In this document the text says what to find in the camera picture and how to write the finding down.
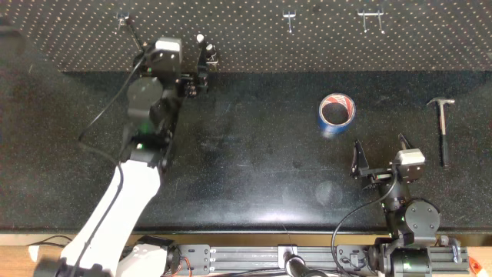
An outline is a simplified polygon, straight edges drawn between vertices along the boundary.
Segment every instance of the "black hammer handle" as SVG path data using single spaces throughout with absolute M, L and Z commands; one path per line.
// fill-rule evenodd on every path
M 447 140 L 446 140 L 446 135 L 441 135 L 440 136 L 440 153 L 443 156 L 443 167 L 445 169 L 448 169 L 450 167 L 449 165 L 449 152 L 447 150 Z

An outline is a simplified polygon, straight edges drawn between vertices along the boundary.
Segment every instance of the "black tabletop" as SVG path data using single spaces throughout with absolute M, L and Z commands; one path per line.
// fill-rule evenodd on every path
M 77 232 L 115 169 L 82 151 L 76 137 L 126 74 L 9 74 L 0 82 L 0 231 Z M 354 140 L 371 166 L 384 166 L 399 149 L 400 132 L 426 157 L 411 193 L 440 208 L 441 230 L 492 231 L 488 73 L 219 74 L 210 87 L 185 101 L 174 164 L 136 232 L 331 232 L 350 210 L 377 198 L 348 175 Z M 334 92 L 352 97 L 357 114 L 345 133 L 325 139 L 317 107 Z M 456 99 L 446 107 L 447 171 L 440 167 L 437 108 L 425 105 L 436 96 Z M 115 103 L 88 143 L 118 152 L 126 103 Z M 360 211 L 343 230 L 383 232 L 383 213 L 377 206 Z

